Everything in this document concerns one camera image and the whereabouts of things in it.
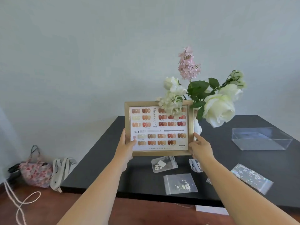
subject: floor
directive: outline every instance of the floor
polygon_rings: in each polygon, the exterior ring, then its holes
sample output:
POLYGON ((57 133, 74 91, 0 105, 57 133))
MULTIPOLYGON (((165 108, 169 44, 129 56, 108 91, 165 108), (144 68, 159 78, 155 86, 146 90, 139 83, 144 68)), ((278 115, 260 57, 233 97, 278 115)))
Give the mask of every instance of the floor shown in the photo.
MULTIPOLYGON (((34 203, 23 205, 28 225, 54 225, 80 197, 79 194, 58 193, 52 189, 41 189, 23 186, 15 189, 16 195, 23 201, 35 191, 41 191, 41 197, 34 203)), ((110 225, 160 225, 160 224, 189 224, 189 225, 234 225, 230 216, 197 212, 194 205, 181 207, 172 203, 161 203, 143 200, 116 198, 110 216, 110 225)), ((17 208, 6 193, 0 195, 1 224, 16 224, 17 208)))

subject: gold picture frame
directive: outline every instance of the gold picture frame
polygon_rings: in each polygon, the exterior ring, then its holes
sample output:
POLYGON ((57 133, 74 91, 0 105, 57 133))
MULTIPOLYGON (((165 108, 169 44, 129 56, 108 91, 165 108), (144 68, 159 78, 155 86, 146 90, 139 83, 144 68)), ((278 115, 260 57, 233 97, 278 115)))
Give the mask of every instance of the gold picture frame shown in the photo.
MULTIPOLYGON (((188 143, 194 139, 194 126, 193 126, 193 108, 190 107, 193 100, 183 100, 182 105, 187 106, 187 136, 188 143)), ((144 101, 144 102, 125 102, 125 131, 126 131, 126 144, 131 140, 131 107, 149 107, 158 106, 158 101, 144 101)), ((188 150, 155 150, 155 151, 133 151, 133 156, 167 156, 167 155, 190 155, 188 150)))

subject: picture frame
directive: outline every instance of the picture frame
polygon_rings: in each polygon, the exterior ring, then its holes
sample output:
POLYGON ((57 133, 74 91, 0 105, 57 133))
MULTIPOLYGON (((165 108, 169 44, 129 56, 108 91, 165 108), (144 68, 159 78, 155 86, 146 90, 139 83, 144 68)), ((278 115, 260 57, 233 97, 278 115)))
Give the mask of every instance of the picture frame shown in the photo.
POLYGON ((162 113, 164 109, 159 107, 158 101, 125 102, 125 142, 137 140, 133 156, 191 155, 188 144, 194 139, 192 104, 193 100, 183 100, 185 114, 182 120, 174 120, 162 113))

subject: tabletop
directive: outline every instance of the tabletop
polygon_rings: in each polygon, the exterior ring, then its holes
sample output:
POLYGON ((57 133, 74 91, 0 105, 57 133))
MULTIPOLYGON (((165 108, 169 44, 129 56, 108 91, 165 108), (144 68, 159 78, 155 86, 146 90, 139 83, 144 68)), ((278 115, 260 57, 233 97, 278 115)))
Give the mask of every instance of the tabletop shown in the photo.
MULTIPOLYGON (((124 116, 118 116, 92 149, 61 184, 63 192, 83 193, 114 156, 124 116)), ((236 115, 230 122, 213 128, 200 121, 201 136, 210 142, 215 158, 228 170, 238 163, 274 182, 264 195, 277 206, 300 208, 300 142, 293 139, 287 150, 241 151, 232 141, 232 128, 274 127, 257 115, 236 115)), ((121 175, 116 197, 223 207, 213 186, 206 182, 204 172, 191 170, 191 156, 175 156, 177 169, 160 173, 152 171, 151 160, 157 157, 134 157, 121 175), (166 195, 163 176, 190 173, 198 192, 166 195)))

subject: pink floral bag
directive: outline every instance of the pink floral bag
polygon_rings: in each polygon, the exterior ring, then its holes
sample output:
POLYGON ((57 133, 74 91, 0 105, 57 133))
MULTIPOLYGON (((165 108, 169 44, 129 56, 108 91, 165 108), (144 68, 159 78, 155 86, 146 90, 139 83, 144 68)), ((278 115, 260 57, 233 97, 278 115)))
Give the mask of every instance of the pink floral bag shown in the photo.
POLYGON ((26 162, 20 163, 21 174, 28 185, 48 188, 53 172, 52 165, 48 162, 42 162, 40 159, 40 149, 33 145, 30 151, 30 156, 26 162), (37 162, 32 162, 32 155, 37 151, 37 162))

